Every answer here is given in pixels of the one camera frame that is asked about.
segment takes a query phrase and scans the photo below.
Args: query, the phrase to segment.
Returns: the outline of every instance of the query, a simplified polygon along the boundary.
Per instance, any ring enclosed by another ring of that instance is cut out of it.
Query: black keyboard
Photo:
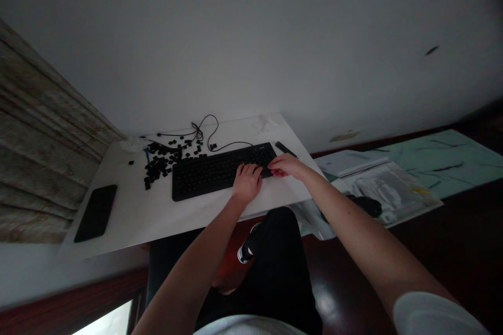
[[[173,166],[174,202],[194,196],[208,194],[232,187],[237,167],[242,164],[255,163],[262,166],[262,178],[272,176],[267,168],[276,157],[271,143],[241,148],[230,152],[191,161],[182,161]]]

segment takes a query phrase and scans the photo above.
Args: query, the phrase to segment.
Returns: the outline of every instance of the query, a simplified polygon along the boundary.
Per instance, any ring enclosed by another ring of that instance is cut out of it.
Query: desk
[[[205,137],[202,153],[211,154],[207,150],[206,141],[215,127],[216,124],[207,124],[201,127]],[[192,130],[186,129],[168,133],[188,133]],[[167,144],[172,139],[167,136],[150,138],[163,144]],[[220,123],[211,142],[223,146],[233,141],[248,141],[252,144],[270,142],[278,155],[282,152],[274,144],[276,141],[281,141],[302,162],[321,174],[314,160],[279,113]],[[220,153],[245,146],[244,144],[234,144]],[[134,161],[134,164],[129,165],[129,161]],[[181,202],[174,202],[171,199],[171,174],[167,177],[161,177],[152,184],[150,190],[145,190],[143,178],[145,177],[146,164],[146,156],[143,151],[127,152],[120,147],[118,142],[110,145],[77,212],[72,227],[60,247],[59,260],[89,258],[203,228],[218,215],[231,196],[231,189],[227,188]],[[105,234],[89,241],[74,243],[75,233],[92,191],[95,188],[111,184],[116,184],[118,189]],[[246,208],[240,220],[258,217],[270,209],[309,198],[311,195],[305,186],[293,177],[266,178],[259,195]]]

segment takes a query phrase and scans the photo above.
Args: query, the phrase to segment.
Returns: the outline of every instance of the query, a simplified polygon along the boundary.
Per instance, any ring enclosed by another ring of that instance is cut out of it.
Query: black cable
[[[225,147],[228,147],[229,145],[232,145],[232,144],[248,144],[248,145],[250,145],[250,146],[252,146],[252,147],[253,147],[253,144],[252,144],[252,143],[249,143],[249,142],[247,142],[247,141],[234,141],[234,142],[229,143],[229,144],[227,144],[226,146],[220,147],[220,148],[218,148],[218,149],[213,149],[213,150],[211,150],[211,149],[210,149],[210,151],[211,151],[211,152],[218,152],[219,150],[224,149]]]
[[[213,117],[213,118],[215,118],[215,120],[216,120],[216,128],[215,128],[215,130],[211,133],[210,137],[208,137],[208,140],[206,141],[206,146],[208,147],[208,150],[209,150],[210,152],[218,152],[219,150],[222,150],[222,149],[224,149],[224,148],[227,148],[229,145],[232,145],[232,144],[248,144],[248,145],[250,145],[250,146],[252,146],[252,147],[253,147],[253,144],[252,144],[252,143],[249,143],[249,142],[247,142],[247,141],[234,141],[234,142],[229,143],[229,144],[227,144],[227,145],[224,145],[223,147],[220,147],[220,148],[218,148],[218,149],[211,149],[211,148],[210,148],[210,139],[211,139],[211,137],[215,134],[215,132],[218,130],[218,127],[219,127],[219,125],[220,125],[220,123],[218,122],[217,117],[216,117],[216,116],[214,116],[213,114],[208,114],[208,115],[206,115],[206,116],[203,118],[203,120],[201,120],[201,122],[199,123],[199,125],[195,124],[194,122],[191,122],[191,123],[190,123],[190,125],[192,126],[192,128],[194,128],[194,129],[195,129],[195,131],[194,131],[194,132],[191,132],[191,133],[184,133],[183,135],[172,135],[172,134],[170,134],[170,133],[158,133],[158,134],[157,134],[157,136],[188,136],[188,135],[193,135],[193,134],[195,134],[195,136],[194,136],[194,138],[191,140],[191,142],[192,142],[192,141],[194,141],[195,139],[198,139],[199,141],[203,141],[203,140],[204,140],[204,133],[203,133],[203,131],[201,131],[201,126],[202,126],[203,122],[206,120],[206,118],[208,118],[208,116],[212,116],[212,117]]]
[[[207,140],[207,142],[206,142],[206,146],[208,147],[208,150],[209,150],[210,152],[218,152],[219,150],[222,150],[222,149],[224,149],[224,148],[226,148],[226,147],[228,147],[229,145],[232,145],[232,144],[248,144],[248,145],[251,145],[251,146],[253,147],[253,144],[251,144],[251,143],[249,143],[249,142],[247,142],[247,141],[234,141],[234,142],[229,143],[229,144],[227,144],[227,145],[225,145],[225,146],[223,146],[223,147],[220,147],[220,148],[218,148],[218,149],[211,149],[211,148],[210,148],[210,139],[211,139],[211,137],[215,134],[215,132],[218,130],[218,126],[220,125],[220,123],[218,123],[218,119],[217,119],[217,118],[216,118],[216,116],[214,116],[213,114],[208,114],[208,115],[206,115],[206,116],[204,117],[203,121],[204,121],[206,118],[208,118],[208,116],[212,116],[212,117],[213,117],[213,118],[215,118],[215,120],[216,120],[216,128],[215,128],[215,130],[212,132],[212,134],[210,135],[210,137],[208,137],[208,140]]]

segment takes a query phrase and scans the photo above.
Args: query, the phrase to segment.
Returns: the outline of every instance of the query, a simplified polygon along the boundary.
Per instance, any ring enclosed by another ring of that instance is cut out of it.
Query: curtain
[[[108,146],[122,139],[0,20],[1,242],[61,242]]]

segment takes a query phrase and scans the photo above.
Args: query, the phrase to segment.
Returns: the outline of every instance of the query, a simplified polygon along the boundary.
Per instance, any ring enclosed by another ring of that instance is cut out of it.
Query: forearm
[[[390,315],[407,291],[455,300],[401,242],[317,172],[308,169],[302,181]]]
[[[192,333],[246,204],[231,198],[175,264],[134,334]]]

